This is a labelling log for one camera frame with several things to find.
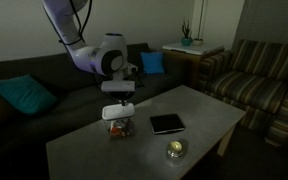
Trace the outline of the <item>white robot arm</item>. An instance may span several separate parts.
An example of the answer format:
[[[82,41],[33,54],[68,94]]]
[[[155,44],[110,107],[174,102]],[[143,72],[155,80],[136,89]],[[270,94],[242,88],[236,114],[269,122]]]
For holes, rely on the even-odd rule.
[[[110,77],[101,90],[119,101],[135,94],[135,82],[128,77],[137,67],[128,62],[126,40],[122,34],[106,33],[99,47],[87,45],[83,37],[90,17],[92,0],[42,0],[59,42],[80,70]]]

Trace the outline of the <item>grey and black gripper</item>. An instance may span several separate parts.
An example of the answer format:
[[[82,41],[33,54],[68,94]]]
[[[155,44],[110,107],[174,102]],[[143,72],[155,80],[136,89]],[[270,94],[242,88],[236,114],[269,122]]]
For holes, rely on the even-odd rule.
[[[116,99],[127,100],[135,93],[135,82],[125,80],[103,81],[101,91],[112,95]]]

